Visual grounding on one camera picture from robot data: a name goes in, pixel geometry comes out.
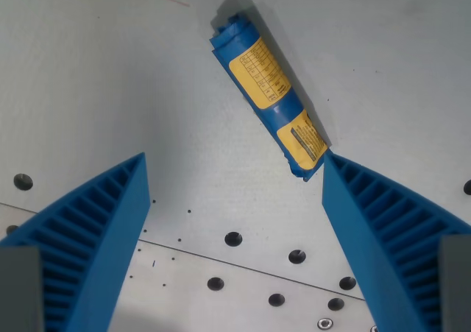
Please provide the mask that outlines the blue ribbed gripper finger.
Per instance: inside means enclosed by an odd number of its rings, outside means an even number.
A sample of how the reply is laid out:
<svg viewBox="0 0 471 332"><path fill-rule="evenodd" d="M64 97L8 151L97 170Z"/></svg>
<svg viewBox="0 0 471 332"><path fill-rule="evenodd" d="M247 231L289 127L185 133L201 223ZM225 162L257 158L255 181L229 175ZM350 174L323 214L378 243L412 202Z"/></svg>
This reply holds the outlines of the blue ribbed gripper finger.
<svg viewBox="0 0 471 332"><path fill-rule="evenodd" d="M440 331L439 242L470 226L395 181L332 152L322 205L379 331Z"/></svg>
<svg viewBox="0 0 471 332"><path fill-rule="evenodd" d="M52 203L1 240L39 251L46 331L106 331L151 200L144 153Z"/></svg>

